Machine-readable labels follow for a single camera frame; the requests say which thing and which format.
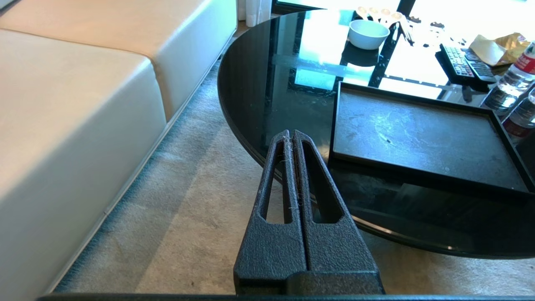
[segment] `curtain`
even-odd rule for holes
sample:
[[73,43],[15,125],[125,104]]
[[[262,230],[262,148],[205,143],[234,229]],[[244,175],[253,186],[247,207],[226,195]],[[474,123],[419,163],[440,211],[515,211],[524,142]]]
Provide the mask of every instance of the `curtain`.
[[238,0],[238,20],[253,27],[270,19],[272,0]]

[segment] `beige carpet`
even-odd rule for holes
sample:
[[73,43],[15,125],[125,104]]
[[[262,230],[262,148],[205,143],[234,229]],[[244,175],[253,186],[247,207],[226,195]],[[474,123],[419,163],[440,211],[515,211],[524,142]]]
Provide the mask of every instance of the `beige carpet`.
[[[262,168],[223,118],[218,66],[57,292],[234,293]],[[280,208],[280,189],[270,209]],[[535,295],[535,259],[468,259],[364,238],[388,294]]]

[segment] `sofa seat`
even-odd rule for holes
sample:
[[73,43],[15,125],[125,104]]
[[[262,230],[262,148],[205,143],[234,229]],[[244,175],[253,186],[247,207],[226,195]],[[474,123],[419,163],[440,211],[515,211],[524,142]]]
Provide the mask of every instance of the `sofa seat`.
[[150,60],[0,29],[0,298],[45,293],[162,136]]
[[0,18],[0,28],[149,57],[168,121],[236,25],[236,0],[23,0]]

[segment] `plastic bottle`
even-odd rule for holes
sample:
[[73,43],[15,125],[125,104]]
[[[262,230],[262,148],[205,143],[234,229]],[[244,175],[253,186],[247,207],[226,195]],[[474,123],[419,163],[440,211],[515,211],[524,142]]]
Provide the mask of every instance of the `plastic bottle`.
[[503,118],[515,107],[518,97],[526,92],[535,81],[535,44],[526,48],[524,53],[511,65],[483,100],[482,107],[494,110]]
[[535,129],[535,89],[516,107],[503,122],[511,141],[517,145]]

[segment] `black tray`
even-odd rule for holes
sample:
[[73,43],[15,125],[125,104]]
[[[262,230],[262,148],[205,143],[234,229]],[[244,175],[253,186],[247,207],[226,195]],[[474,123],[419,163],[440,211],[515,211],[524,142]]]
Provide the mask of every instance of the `black tray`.
[[535,185],[493,111],[339,83],[329,162],[407,183],[524,196]]

